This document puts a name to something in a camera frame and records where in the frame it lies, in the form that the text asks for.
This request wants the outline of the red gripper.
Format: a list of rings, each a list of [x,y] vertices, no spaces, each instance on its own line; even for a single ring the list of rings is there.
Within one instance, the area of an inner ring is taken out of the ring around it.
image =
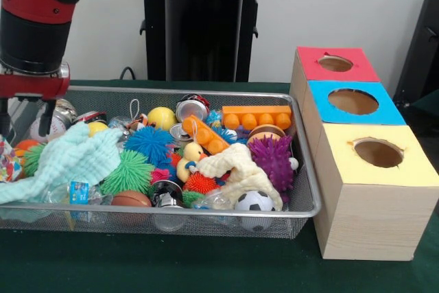
[[[46,102],[44,112],[40,116],[38,128],[38,135],[40,137],[48,135],[55,110],[55,99],[60,99],[66,94],[69,84],[70,68],[66,62],[61,64],[57,72],[44,75],[19,73],[1,65],[1,135],[9,135],[10,133],[8,98],[13,97],[51,99]]]

